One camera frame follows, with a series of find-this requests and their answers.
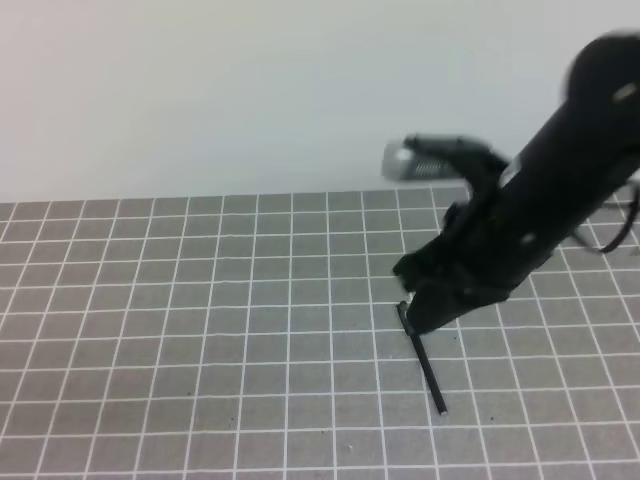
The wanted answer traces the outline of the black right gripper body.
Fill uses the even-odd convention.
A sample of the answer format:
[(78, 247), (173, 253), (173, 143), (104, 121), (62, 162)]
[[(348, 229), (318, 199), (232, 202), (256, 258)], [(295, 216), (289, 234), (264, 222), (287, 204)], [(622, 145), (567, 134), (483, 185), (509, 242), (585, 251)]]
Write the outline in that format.
[(403, 255), (393, 275), (412, 296), (409, 334), (429, 334), (474, 310), (506, 301), (554, 247), (515, 217), (502, 223), (486, 202), (453, 204), (441, 233)]

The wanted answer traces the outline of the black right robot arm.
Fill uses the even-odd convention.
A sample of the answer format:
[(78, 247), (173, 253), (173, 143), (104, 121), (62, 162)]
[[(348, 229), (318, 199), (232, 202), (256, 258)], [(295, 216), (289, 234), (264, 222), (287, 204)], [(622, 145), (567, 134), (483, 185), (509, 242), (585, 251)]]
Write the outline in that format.
[(384, 150), (383, 175), (461, 178), (441, 233), (393, 267), (411, 295), (403, 324), (427, 334), (507, 300), (639, 167), (639, 38), (608, 34), (576, 56), (559, 108), (513, 159), (465, 137), (411, 135)]

